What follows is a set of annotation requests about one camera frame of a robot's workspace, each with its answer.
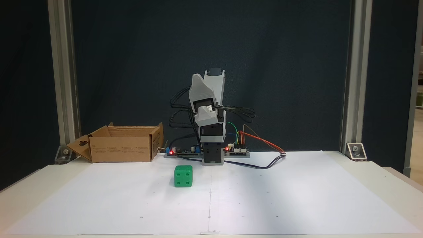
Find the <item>large grey gripper finger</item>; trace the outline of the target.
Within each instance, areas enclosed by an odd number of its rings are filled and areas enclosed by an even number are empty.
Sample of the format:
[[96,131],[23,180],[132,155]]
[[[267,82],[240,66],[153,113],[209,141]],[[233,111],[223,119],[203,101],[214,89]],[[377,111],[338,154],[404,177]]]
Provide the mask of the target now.
[[192,83],[189,89],[189,101],[192,110],[194,110],[194,102],[201,99],[214,98],[213,90],[205,84],[205,80],[200,74],[193,74]]

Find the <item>small grey gripper finger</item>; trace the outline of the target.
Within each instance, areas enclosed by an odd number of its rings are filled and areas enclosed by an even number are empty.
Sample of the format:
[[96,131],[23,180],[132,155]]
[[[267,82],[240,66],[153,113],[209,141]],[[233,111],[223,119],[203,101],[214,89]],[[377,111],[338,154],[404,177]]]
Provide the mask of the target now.
[[218,123],[217,111],[199,110],[194,116],[195,123],[199,127]]

